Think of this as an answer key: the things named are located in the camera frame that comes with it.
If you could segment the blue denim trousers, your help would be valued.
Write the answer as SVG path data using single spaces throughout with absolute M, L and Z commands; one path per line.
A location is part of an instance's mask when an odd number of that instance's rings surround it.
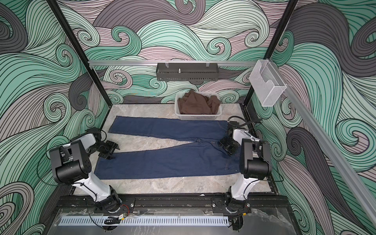
M 229 155 L 219 141 L 227 135 L 224 120 L 179 120 L 117 116 L 109 133 L 183 141 L 153 150 L 118 152 L 99 158 L 95 175 L 101 180 L 155 179 L 230 175 L 240 172 L 240 152 Z

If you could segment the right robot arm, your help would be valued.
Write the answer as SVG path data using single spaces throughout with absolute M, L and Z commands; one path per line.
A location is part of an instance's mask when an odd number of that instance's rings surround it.
M 272 173 L 269 143 L 253 136 L 249 124 L 244 118 L 231 116 L 227 120 L 226 136 L 219 141 L 219 146 L 230 156 L 239 153 L 240 176 L 229 187 L 225 205 L 230 213 L 239 212 L 247 206 L 251 189 Z

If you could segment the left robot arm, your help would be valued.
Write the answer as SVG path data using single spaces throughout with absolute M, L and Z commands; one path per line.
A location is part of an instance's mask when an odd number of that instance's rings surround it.
M 111 160 L 114 151 L 119 150 L 117 143 L 102 140 L 103 133 L 99 128 L 90 128 L 68 143 L 51 148 L 49 155 L 55 182 L 82 189 L 92 197 L 97 208 L 115 213 L 120 209 L 121 199 L 112 186 L 93 173 L 90 161 L 90 155 L 95 152 Z

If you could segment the brown trousers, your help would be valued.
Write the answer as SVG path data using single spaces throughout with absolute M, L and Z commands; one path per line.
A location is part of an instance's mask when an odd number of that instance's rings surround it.
M 182 98 L 178 98 L 177 104 L 183 115 L 216 115 L 221 101 L 217 96 L 207 97 L 190 90 Z

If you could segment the white plastic laundry basket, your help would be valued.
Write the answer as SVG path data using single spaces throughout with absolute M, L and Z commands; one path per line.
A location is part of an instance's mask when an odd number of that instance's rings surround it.
M 185 92 L 178 92 L 175 96 L 174 113 L 180 120 L 217 120 L 223 113 L 223 105 L 220 103 L 218 111 L 215 115 L 199 115 L 199 114 L 181 114 L 178 106 L 178 99 L 184 96 Z

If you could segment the black perforated metal tray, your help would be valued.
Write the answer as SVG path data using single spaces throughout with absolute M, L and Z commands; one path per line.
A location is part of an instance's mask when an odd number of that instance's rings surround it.
M 216 63 L 158 63 L 156 76 L 159 81 L 216 81 L 219 67 Z

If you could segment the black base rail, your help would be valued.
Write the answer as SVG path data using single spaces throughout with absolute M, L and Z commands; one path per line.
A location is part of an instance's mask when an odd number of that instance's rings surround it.
M 288 208 L 287 197 L 273 193 L 251 193 L 245 201 L 236 201 L 228 193 L 120 194 L 117 213 L 135 213 L 146 209 L 202 209 L 213 213 L 245 213 L 253 208 Z

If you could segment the clear plastic wall bin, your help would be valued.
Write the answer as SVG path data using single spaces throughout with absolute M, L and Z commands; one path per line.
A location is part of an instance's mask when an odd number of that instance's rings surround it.
M 272 107 L 287 88 L 278 66 L 270 60 L 258 60 L 249 81 L 262 107 Z

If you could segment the aluminium rail back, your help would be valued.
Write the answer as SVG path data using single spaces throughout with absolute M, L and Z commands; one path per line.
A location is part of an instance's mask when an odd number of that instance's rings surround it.
M 255 66 L 256 61 L 179 61 L 179 60 L 89 60 L 90 66 L 157 66 L 158 63 L 172 64 L 172 63 L 184 63 L 184 64 L 217 64 L 219 67 L 250 67 Z

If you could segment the aluminium rail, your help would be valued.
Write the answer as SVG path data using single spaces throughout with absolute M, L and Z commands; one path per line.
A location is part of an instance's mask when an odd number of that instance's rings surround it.
M 366 187 L 364 182 L 361 180 L 359 175 L 354 171 L 354 169 L 347 162 L 346 158 L 333 142 L 332 138 L 326 133 L 324 128 L 320 125 L 315 116 L 308 110 L 305 104 L 300 100 L 297 92 L 292 88 L 292 85 L 286 80 L 282 75 L 278 66 L 270 61 L 273 70 L 276 72 L 277 77 L 284 83 L 287 87 L 285 93 L 290 99 L 291 103 L 295 107 L 296 111 L 300 114 L 303 121 L 307 124 L 308 128 L 311 130 L 312 135 L 317 140 L 322 151 L 329 157 L 333 166 L 337 169 L 338 173 L 341 175 L 344 182 L 347 184 L 354 197 L 359 202 L 360 206 L 367 214 L 373 225 L 376 224 L 376 199 L 371 193 L 371 191 Z
M 217 64 L 219 67 L 250 67 L 255 66 L 256 61 L 179 61 L 179 60 L 89 60 L 90 66 L 157 66 L 158 63 L 172 64 L 172 63 L 184 63 L 184 64 Z

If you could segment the aluminium rail right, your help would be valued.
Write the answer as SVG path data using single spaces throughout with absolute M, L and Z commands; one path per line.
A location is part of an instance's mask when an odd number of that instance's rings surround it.
M 322 151 L 329 157 L 333 166 L 337 169 L 338 173 L 341 175 L 344 182 L 347 184 L 354 197 L 359 202 L 360 206 L 367 214 L 373 225 L 376 224 L 376 199 L 371 193 L 371 191 L 366 187 L 364 182 L 361 180 L 359 175 L 354 171 L 354 169 L 347 162 L 346 158 L 333 142 L 332 138 L 326 133 L 324 128 L 320 125 L 315 116 L 308 110 L 305 104 L 300 100 L 297 92 L 292 88 L 292 85 L 286 80 L 282 75 L 278 66 L 270 61 L 273 70 L 276 72 L 277 77 L 284 83 L 287 87 L 285 93 L 290 99 L 291 103 L 295 107 L 296 111 L 300 114 L 303 121 L 307 124 L 308 128 L 311 130 L 312 135 L 317 140 Z

